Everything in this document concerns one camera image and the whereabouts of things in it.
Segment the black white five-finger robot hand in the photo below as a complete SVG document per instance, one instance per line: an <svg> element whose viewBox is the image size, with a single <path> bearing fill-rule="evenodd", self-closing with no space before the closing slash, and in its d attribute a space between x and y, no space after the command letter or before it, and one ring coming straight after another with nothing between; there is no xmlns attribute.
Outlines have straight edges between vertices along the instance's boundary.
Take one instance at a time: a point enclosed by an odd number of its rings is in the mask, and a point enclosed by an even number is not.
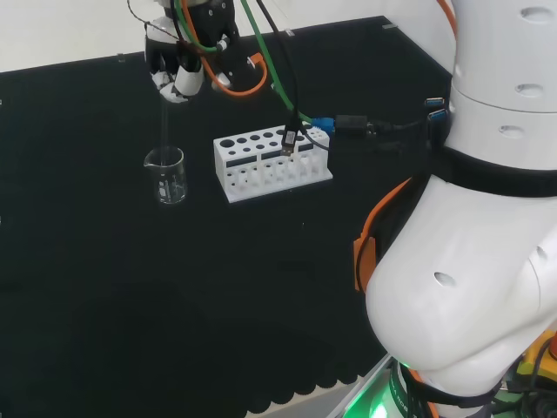
<svg viewBox="0 0 557 418"><path fill-rule="evenodd" d="M232 45L238 40L232 1L161 1L164 15L144 25L144 60L160 96L182 104L196 96L208 78L202 57L218 81L230 88Z"/></svg>

